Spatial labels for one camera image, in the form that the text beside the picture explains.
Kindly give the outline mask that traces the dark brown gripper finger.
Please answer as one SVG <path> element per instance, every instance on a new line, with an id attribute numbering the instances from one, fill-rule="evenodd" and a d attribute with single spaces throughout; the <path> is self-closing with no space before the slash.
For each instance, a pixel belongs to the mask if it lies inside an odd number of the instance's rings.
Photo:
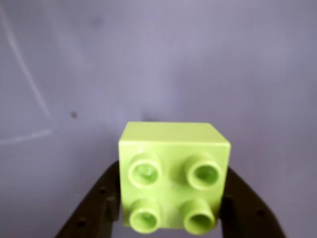
<path id="1" fill-rule="evenodd" d="M 119 210 L 119 161 L 116 161 L 93 185 L 56 237 L 110 238 Z"/>
<path id="2" fill-rule="evenodd" d="M 228 168 L 220 214 L 224 238 L 285 238 L 270 207 L 232 169 Z"/>

